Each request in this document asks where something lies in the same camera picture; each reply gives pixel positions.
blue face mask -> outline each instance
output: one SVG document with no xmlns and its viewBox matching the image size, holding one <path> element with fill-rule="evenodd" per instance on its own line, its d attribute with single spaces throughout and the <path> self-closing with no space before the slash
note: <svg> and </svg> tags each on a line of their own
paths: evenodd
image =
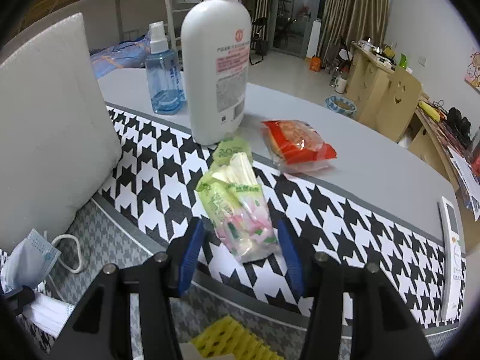
<svg viewBox="0 0 480 360">
<path fill-rule="evenodd" d="M 0 272 L 0 284 L 5 293 L 28 286 L 37 287 L 53 268 L 60 251 L 35 229 L 20 242 Z"/>
</svg>

tiled floor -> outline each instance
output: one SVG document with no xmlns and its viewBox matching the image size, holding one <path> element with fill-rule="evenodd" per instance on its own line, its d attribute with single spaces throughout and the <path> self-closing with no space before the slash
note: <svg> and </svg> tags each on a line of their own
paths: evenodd
<svg viewBox="0 0 480 360">
<path fill-rule="evenodd" d="M 251 57 L 254 62 L 260 58 Z M 325 99 L 336 93 L 329 85 L 331 76 L 308 67 L 304 59 L 270 51 L 263 62 L 249 67 L 248 81 L 324 106 Z"/>
</svg>

cartoon poster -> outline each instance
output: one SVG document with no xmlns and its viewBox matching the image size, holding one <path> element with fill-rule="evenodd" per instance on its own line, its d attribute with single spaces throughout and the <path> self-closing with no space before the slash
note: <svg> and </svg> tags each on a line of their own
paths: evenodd
<svg viewBox="0 0 480 360">
<path fill-rule="evenodd" d="M 472 51 L 470 65 L 466 70 L 465 81 L 480 92 L 480 51 Z"/>
</svg>

wall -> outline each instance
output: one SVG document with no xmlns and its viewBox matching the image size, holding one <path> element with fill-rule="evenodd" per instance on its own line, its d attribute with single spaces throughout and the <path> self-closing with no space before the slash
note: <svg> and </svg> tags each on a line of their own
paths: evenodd
<svg viewBox="0 0 480 360">
<path fill-rule="evenodd" d="M 120 6 L 123 32 L 139 30 L 138 35 L 144 35 L 148 30 L 149 23 L 160 20 L 167 21 L 165 0 L 120 0 Z M 192 7 L 192 5 L 174 4 L 173 9 L 188 7 Z M 90 50 L 103 49 L 119 42 L 115 0 L 81 0 L 45 16 L 23 30 L 0 51 L 0 63 L 39 32 L 77 12 L 83 13 Z M 182 25 L 186 14 L 186 12 L 173 14 L 176 28 Z"/>
<path fill-rule="evenodd" d="M 456 107 L 480 126 L 480 93 L 464 81 L 474 36 L 448 0 L 391 0 L 385 36 L 397 56 L 409 60 L 413 75 L 423 83 L 432 101 L 444 100 L 445 108 Z M 418 63 L 427 59 L 426 66 Z"/>
</svg>

white cushion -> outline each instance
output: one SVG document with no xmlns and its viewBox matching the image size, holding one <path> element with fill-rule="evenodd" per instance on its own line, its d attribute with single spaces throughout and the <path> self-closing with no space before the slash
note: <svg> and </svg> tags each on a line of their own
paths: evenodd
<svg viewBox="0 0 480 360">
<path fill-rule="evenodd" d="M 0 65 L 0 247 L 64 233 L 121 153 L 77 13 Z"/>
</svg>

